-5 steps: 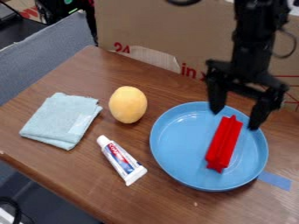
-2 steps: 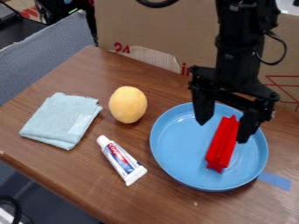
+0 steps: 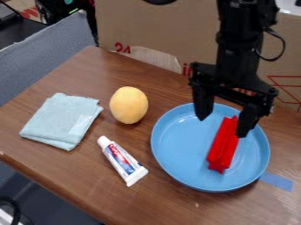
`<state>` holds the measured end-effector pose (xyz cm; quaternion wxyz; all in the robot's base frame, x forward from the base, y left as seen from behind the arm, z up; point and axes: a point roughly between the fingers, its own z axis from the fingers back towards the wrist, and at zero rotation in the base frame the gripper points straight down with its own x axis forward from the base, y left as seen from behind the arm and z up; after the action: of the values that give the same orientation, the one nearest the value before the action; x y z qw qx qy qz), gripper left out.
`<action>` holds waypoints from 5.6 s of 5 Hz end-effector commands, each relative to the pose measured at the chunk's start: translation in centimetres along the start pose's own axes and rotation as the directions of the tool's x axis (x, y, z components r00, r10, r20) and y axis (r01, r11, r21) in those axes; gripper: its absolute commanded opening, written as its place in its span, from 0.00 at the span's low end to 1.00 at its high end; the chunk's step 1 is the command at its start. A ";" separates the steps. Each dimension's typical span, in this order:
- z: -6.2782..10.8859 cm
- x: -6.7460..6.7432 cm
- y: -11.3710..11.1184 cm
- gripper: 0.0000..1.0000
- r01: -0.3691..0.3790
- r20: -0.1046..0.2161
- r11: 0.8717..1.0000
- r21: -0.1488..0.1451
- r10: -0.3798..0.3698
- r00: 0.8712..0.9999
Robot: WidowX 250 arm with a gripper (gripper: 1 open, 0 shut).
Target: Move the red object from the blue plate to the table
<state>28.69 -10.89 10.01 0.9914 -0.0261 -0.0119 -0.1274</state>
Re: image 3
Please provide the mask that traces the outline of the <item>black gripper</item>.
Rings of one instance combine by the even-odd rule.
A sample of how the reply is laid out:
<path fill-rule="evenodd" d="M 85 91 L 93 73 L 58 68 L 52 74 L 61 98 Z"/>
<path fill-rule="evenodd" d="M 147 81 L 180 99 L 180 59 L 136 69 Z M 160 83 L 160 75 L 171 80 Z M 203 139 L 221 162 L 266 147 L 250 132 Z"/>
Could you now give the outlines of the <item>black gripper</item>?
<path fill-rule="evenodd" d="M 276 90 L 258 77 L 259 60 L 274 61 L 260 55 L 260 49 L 217 49 L 215 64 L 192 62 L 189 87 L 195 114 L 204 120 L 219 97 L 243 107 L 237 115 L 236 137 L 244 138 L 259 118 L 270 114 Z"/>

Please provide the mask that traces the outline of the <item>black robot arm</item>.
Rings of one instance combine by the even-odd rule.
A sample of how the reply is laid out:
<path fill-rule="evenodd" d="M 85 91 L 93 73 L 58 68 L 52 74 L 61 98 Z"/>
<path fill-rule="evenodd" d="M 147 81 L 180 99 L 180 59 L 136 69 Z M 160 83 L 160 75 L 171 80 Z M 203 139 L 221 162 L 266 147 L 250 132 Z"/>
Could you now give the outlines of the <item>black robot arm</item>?
<path fill-rule="evenodd" d="M 276 89 L 256 76 L 263 34 L 276 33 L 275 0 L 216 0 L 219 30 L 213 65 L 192 62 L 189 87 L 193 110 L 200 120 L 212 112 L 219 97 L 243 107 L 237 115 L 236 136 L 247 135 L 260 117 L 270 114 Z"/>

